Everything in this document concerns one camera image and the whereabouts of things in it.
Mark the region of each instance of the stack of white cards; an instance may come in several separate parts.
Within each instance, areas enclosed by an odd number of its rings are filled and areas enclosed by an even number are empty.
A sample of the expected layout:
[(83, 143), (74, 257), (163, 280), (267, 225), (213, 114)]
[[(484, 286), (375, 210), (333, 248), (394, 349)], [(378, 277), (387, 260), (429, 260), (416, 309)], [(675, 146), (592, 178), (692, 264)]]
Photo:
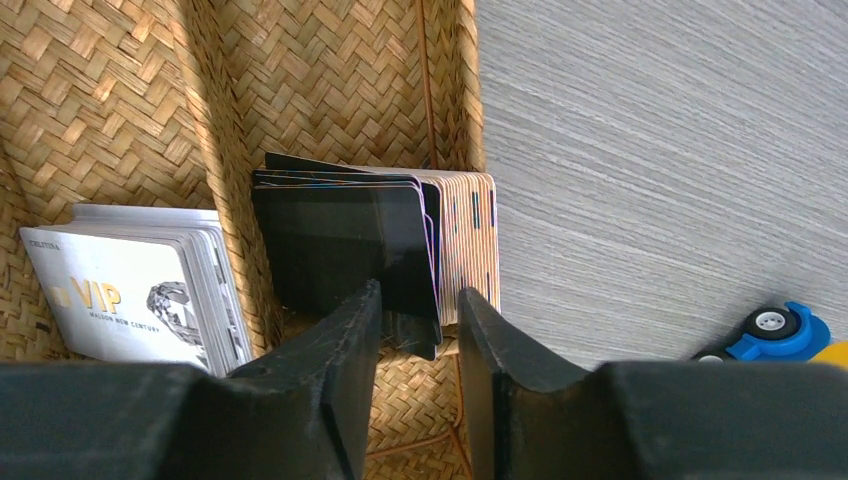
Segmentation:
[(217, 212), (80, 204), (21, 236), (70, 350), (217, 376), (252, 359)]

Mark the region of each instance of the blue plastic part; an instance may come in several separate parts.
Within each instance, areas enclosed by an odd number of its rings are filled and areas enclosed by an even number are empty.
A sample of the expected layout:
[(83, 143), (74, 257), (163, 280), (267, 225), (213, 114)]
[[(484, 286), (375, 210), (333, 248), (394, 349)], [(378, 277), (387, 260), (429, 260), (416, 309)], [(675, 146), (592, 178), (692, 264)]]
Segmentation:
[(725, 351), (742, 362), (805, 362), (830, 344), (830, 329), (809, 307), (797, 302), (784, 305), (800, 324), (794, 335), (783, 340), (763, 340), (745, 333)]

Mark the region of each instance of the gray surface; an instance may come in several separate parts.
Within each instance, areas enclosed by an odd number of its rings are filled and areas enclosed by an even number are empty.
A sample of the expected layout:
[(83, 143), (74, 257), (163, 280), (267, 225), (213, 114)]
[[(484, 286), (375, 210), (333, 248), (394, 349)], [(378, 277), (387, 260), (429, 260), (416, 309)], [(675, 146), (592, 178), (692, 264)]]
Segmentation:
[(479, 0), (507, 318), (587, 366), (789, 298), (848, 340), (848, 10), (785, 3)]

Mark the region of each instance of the stack of cards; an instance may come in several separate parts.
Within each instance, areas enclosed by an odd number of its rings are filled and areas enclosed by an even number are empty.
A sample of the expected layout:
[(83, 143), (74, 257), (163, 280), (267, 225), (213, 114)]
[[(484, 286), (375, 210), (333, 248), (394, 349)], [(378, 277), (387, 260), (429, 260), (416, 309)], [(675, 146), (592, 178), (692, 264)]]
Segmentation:
[(389, 332), (435, 356), (457, 294), (476, 287), (500, 308), (497, 208), (483, 173), (349, 167), (267, 154), (253, 200), (275, 290), (294, 310), (326, 315), (370, 278)]
[(217, 212), (75, 205), (21, 236), (69, 349), (219, 376), (252, 359)]

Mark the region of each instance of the stack of black cards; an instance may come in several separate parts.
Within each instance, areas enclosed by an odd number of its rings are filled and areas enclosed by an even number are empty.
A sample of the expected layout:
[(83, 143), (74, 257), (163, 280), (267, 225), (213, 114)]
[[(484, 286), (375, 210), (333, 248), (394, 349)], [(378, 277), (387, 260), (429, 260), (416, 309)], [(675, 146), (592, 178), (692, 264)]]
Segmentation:
[(476, 172), (351, 167), (266, 154), (253, 203), (284, 305), (327, 315), (380, 280), (383, 331), (434, 358), (440, 325), (473, 286), (500, 308), (492, 177)]

